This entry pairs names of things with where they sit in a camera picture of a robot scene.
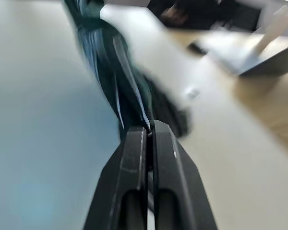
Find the laptop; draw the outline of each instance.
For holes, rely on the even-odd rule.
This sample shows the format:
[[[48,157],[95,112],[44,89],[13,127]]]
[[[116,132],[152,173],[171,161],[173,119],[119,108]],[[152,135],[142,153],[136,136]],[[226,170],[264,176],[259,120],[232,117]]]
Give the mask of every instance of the laptop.
[[[288,73],[288,48],[279,53],[264,59],[252,49],[243,46],[227,44],[226,46],[209,44],[205,41],[195,43],[208,51],[214,59],[221,62],[233,74],[241,77],[278,77]]]

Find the light blue surface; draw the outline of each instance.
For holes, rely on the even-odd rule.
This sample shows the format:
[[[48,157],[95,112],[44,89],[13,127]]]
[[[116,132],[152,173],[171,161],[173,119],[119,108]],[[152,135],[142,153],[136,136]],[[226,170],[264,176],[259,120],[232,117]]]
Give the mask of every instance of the light blue surface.
[[[117,120],[60,2],[0,0],[0,230],[81,229]]]

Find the white table surface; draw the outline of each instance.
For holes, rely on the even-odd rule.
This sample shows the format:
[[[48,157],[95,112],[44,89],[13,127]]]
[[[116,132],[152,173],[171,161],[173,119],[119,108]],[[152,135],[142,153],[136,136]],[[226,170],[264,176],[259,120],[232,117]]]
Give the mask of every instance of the white table surface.
[[[146,9],[106,6],[137,62],[178,103],[196,86],[195,130],[182,141],[220,230],[288,230],[288,153]],[[0,0],[0,230],[81,229],[116,119],[81,59],[65,8]]]

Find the black object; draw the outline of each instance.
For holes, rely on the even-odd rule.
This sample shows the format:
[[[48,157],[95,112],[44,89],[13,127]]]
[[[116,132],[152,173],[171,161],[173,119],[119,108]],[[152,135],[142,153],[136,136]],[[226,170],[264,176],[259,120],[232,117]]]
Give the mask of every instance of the black object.
[[[254,32],[258,28],[258,21],[261,14],[261,8],[256,8],[242,3],[234,6],[235,11],[232,18],[228,18],[223,26],[228,29],[239,28],[244,31]]]
[[[105,165],[84,230],[146,230],[153,175],[156,230],[217,230],[199,172],[169,127],[132,128]]]
[[[206,55],[207,51],[203,48],[201,48],[196,41],[192,42],[190,45],[188,45],[187,49],[191,52],[194,52],[196,54]]]
[[[152,81],[146,81],[152,95],[154,119],[168,124],[177,138],[189,134],[192,127],[189,109],[179,110]]]

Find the black cloth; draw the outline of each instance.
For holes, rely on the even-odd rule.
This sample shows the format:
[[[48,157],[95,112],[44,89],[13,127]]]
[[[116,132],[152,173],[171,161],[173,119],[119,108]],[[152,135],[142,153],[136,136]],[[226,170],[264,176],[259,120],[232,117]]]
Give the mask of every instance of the black cloth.
[[[180,29],[209,30],[216,21],[228,21],[236,10],[235,0],[151,0],[148,8],[159,18],[167,8],[175,8],[188,15],[182,25],[163,22],[165,26]]]

